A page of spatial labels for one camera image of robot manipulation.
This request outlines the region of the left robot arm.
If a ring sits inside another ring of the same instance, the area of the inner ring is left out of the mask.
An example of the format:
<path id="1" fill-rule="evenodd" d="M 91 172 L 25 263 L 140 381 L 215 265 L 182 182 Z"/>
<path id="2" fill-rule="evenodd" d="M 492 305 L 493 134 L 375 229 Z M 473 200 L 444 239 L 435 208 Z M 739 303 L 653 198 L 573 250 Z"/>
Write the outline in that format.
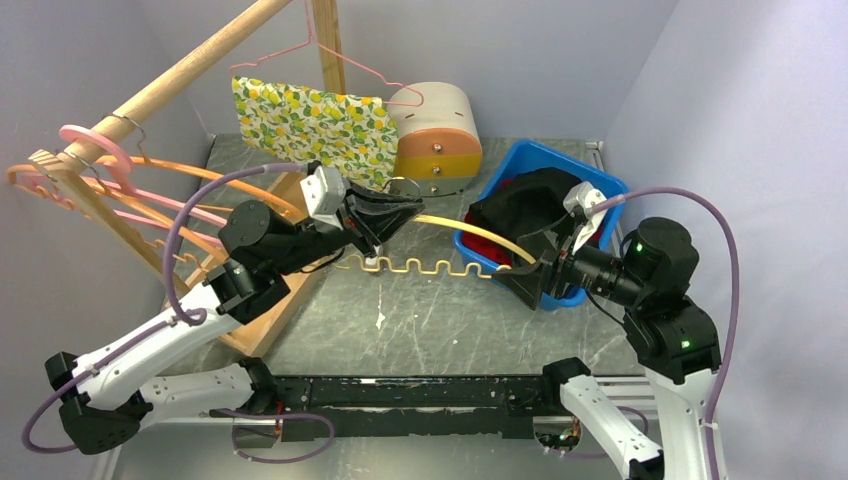
<path id="1" fill-rule="evenodd" d="M 198 374 L 166 367 L 199 345 L 246 326 L 290 293 L 288 275 L 353 246 L 374 254 L 422 212 L 421 199 L 356 184 L 307 188 L 307 216 L 292 222 L 267 204 L 239 204 L 219 231 L 227 257 L 185 296 L 96 351 L 60 352 L 45 370 L 70 446 L 85 455 L 113 449 L 161 421 L 219 410 L 261 416 L 277 382 L 257 358 Z"/>

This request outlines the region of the orange wavy hanger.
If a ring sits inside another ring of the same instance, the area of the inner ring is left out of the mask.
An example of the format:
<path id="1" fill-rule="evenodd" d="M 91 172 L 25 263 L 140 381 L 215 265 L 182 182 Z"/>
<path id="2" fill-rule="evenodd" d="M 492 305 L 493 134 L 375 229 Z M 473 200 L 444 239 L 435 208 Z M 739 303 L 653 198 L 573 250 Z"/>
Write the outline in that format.
<path id="1" fill-rule="evenodd" d="M 216 179 L 220 177 L 220 174 L 206 171 L 203 169 L 197 169 L 194 167 L 189 168 L 185 165 L 174 164 L 168 165 L 162 164 L 167 168 L 175 167 L 176 171 L 182 173 L 189 173 L 191 175 L 200 176 L 207 179 Z M 111 229 L 115 235 L 121 240 L 125 246 L 132 252 L 135 253 L 136 257 L 142 260 L 146 265 L 148 265 L 157 275 L 160 277 L 162 274 L 162 257 L 155 252 L 156 248 L 162 248 L 164 253 L 165 248 L 165 240 L 155 240 L 148 241 L 146 240 L 139 231 L 130 226 L 126 221 L 135 222 L 142 225 L 147 225 L 149 227 L 153 227 L 162 231 L 165 231 L 165 236 L 167 236 L 167 232 L 173 226 L 174 219 L 166 216 L 165 214 L 157 211 L 153 207 L 144 203 L 144 201 L 152 202 L 154 205 L 163 206 L 166 209 L 173 210 L 177 213 L 183 208 L 184 203 L 179 202 L 177 200 L 173 200 L 167 197 L 160 196 L 158 194 L 153 194 L 151 192 L 147 192 L 144 190 L 136 189 L 132 193 L 127 193 L 123 190 L 118 183 L 112 181 L 106 181 L 102 179 L 98 179 L 99 177 L 87 177 L 80 176 L 80 181 L 84 182 L 87 186 L 87 190 L 89 194 L 87 197 L 83 195 L 83 200 L 85 200 L 79 206 L 74 203 L 71 197 L 66 196 L 59 188 L 56 186 L 55 182 L 50 180 L 53 184 L 51 187 L 52 190 L 49 190 L 47 187 L 42 185 L 42 180 L 48 179 L 46 175 L 37 171 L 37 169 L 32 165 L 13 165 L 7 169 L 7 179 L 11 185 L 15 185 L 23 190 L 26 190 L 34 195 L 40 196 L 41 198 L 49 199 L 54 201 L 54 203 L 59 206 L 66 208 L 68 210 L 78 210 L 93 221 L 102 221 L 103 225 L 108 227 L 107 229 Z M 97 195 L 98 200 L 94 203 L 97 203 L 100 207 L 98 209 L 92 209 L 91 206 L 88 205 L 91 202 L 88 200 L 92 200 L 95 198 L 94 195 Z M 124 207 L 128 207 L 131 211 L 123 211 L 123 210 L 113 210 L 111 216 L 120 218 L 121 220 L 103 220 L 103 214 L 105 213 L 105 208 L 108 206 L 105 203 L 105 200 L 109 199 L 114 202 L 118 202 Z M 222 227 L 226 223 L 226 220 L 222 217 L 215 215 L 214 213 L 210 213 L 207 210 L 204 210 L 201 207 L 194 207 L 189 213 L 190 217 L 194 217 L 200 219 L 208 224 Z M 187 240 L 189 243 L 194 244 L 199 247 L 201 250 L 207 253 L 207 255 L 213 260 L 209 260 L 206 263 L 198 260 L 194 255 L 186 254 L 179 255 L 177 253 L 177 247 L 171 247 L 172 251 L 171 255 L 173 259 L 178 260 L 179 262 L 193 262 L 196 268 L 201 271 L 207 271 L 208 268 L 206 265 L 217 262 L 218 264 L 222 263 L 227 254 L 224 251 L 223 244 L 220 240 L 213 238 L 212 236 L 197 233 L 193 230 L 190 230 L 186 227 L 180 227 L 178 231 L 178 236 L 182 237 L 184 240 Z"/>

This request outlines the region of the pink plastic hanger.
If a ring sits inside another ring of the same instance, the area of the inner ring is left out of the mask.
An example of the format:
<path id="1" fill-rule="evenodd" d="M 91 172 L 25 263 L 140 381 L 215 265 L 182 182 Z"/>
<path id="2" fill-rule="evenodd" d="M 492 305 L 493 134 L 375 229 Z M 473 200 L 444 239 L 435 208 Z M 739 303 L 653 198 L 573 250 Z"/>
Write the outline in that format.
<path id="1" fill-rule="evenodd" d="M 97 167 L 93 169 L 93 176 L 83 176 L 82 180 L 88 186 L 94 187 L 95 193 L 115 199 L 141 214 L 141 216 L 138 216 L 128 212 L 115 211 L 118 216 L 162 230 L 168 230 L 172 225 L 172 220 L 166 218 L 164 214 L 159 213 L 152 207 L 148 207 L 144 202 L 147 201 L 155 206 L 165 207 L 166 209 L 177 212 L 183 208 L 184 203 L 137 187 L 130 178 L 135 166 L 150 166 L 206 180 L 214 180 L 221 176 L 220 174 L 199 167 L 150 159 L 141 147 L 139 147 L 141 157 L 131 156 L 123 147 L 103 134 L 78 125 L 64 125 L 60 127 L 59 136 L 69 143 L 83 140 L 103 148 L 107 152 L 107 155 L 97 160 L 96 164 L 102 165 L 112 180 L 104 180 Z M 10 167 L 7 174 L 12 184 L 37 193 L 42 198 L 50 198 L 55 203 L 67 209 L 73 210 L 75 208 L 71 206 L 70 199 L 66 199 L 58 193 L 58 187 L 53 187 L 56 193 L 48 193 L 49 191 L 44 185 L 44 182 L 50 179 L 46 173 L 39 171 L 34 165 Z M 225 224 L 225 220 L 222 217 L 212 213 L 209 207 L 204 207 L 203 205 L 193 207 L 189 217 L 204 221 L 216 227 L 222 227 Z M 180 228 L 179 234 L 210 254 L 213 251 L 223 249 L 221 242 L 209 235 L 196 233 L 185 227 Z"/>

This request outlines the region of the black garment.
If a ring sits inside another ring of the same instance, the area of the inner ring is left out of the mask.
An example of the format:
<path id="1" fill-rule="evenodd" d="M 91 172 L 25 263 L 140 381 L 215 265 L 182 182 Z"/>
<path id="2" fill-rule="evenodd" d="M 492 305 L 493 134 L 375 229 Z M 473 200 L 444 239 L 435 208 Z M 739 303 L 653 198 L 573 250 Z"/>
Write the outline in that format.
<path id="1" fill-rule="evenodd" d="M 464 220 L 511 241 L 536 232 L 559 234 L 574 225 L 563 202 L 581 182 L 553 167 L 522 173 L 472 203 Z"/>

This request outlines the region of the yellow hanger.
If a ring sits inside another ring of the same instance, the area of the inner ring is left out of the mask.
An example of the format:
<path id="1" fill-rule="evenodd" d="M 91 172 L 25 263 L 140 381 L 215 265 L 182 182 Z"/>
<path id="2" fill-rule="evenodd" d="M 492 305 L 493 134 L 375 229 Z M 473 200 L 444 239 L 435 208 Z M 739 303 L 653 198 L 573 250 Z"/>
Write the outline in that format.
<path id="1" fill-rule="evenodd" d="M 536 258 L 527 250 L 523 249 L 516 243 L 497 235 L 489 230 L 485 230 L 479 226 L 471 225 L 463 221 L 448 219 L 445 217 L 434 216 L 429 214 L 419 214 L 413 218 L 414 223 L 425 224 L 430 226 L 441 227 L 454 230 L 459 233 L 468 233 L 489 240 L 496 245 L 505 248 L 510 253 L 517 255 L 527 264 L 532 265 L 536 262 Z M 498 265 L 492 273 L 487 273 L 484 266 L 479 262 L 469 262 L 461 270 L 453 267 L 450 260 L 439 259 L 431 267 L 427 268 L 419 258 L 410 257 L 406 259 L 402 265 L 395 265 L 391 258 L 387 256 L 374 257 L 369 263 L 367 259 L 361 255 L 351 254 L 343 260 L 339 260 L 333 265 L 338 270 L 358 270 L 365 273 L 393 273 L 398 275 L 419 274 L 422 276 L 438 276 L 441 274 L 454 278 L 469 278 L 476 277 L 483 280 L 493 280 L 494 274 L 502 271 L 510 270 L 511 266 Z"/>

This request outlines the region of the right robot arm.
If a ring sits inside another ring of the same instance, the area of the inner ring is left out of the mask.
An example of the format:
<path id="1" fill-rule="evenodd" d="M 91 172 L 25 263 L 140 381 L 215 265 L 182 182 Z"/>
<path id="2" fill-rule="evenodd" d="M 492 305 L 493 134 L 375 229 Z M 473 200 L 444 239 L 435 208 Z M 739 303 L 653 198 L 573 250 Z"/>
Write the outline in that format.
<path id="1" fill-rule="evenodd" d="M 493 276 L 530 309 L 560 286 L 623 307 L 621 326 L 652 389 L 662 441 L 628 420 L 577 358 L 544 367 L 542 406 L 574 416 L 623 479 L 710 479 L 703 423 L 722 360 L 713 320 L 687 295 L 699 254 L 688 230 L 667 218 L 641 221 L 628 239 L 622 257 L 589 245 L 548 250 L 533 264 Z"/>

